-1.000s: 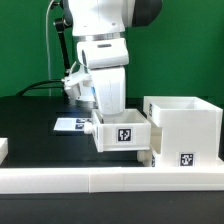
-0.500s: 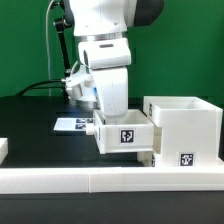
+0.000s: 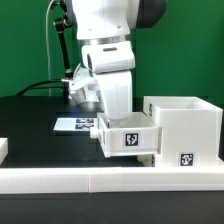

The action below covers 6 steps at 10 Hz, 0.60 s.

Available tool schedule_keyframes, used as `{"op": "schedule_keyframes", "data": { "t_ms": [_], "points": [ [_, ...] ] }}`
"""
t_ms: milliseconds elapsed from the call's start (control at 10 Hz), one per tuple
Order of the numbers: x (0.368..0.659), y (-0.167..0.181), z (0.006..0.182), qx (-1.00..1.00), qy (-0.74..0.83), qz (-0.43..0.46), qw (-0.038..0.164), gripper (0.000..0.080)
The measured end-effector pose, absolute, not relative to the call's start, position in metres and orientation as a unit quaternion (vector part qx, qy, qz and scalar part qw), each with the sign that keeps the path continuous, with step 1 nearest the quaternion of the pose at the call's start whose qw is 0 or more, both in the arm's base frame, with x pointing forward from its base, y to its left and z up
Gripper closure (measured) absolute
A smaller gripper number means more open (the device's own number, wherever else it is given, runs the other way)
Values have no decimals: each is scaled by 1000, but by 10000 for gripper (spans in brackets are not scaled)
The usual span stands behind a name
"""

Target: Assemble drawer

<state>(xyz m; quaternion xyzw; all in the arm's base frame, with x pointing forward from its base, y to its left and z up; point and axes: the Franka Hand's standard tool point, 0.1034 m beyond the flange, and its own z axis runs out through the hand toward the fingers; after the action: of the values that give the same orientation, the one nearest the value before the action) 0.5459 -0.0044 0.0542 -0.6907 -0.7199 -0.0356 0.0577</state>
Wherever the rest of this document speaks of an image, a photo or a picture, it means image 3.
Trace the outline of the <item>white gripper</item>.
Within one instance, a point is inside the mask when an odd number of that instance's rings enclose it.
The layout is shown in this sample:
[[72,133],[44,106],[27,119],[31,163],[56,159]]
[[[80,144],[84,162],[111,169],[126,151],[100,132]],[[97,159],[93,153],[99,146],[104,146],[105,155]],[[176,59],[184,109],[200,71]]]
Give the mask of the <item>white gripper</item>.
[[124,120],[132,113],[132,76],[135,57],[130,41],[85,45],[83,64],[96,79],[109,120]]

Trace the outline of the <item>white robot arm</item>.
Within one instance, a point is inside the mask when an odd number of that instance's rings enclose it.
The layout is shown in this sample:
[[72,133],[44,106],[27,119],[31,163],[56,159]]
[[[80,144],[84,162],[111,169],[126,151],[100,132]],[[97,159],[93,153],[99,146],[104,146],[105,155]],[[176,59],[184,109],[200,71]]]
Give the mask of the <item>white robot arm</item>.
[[[54,25],[70,96],[78,104],[100,97],[108,120],[128,119],[135,67],[130,31],[155,26],[166,11],[167,0],[59,0],[58,4],[64,15]],[[77,28],[80,43],[79,76],[70,68],[64,39],[64,30],[72,26]]]

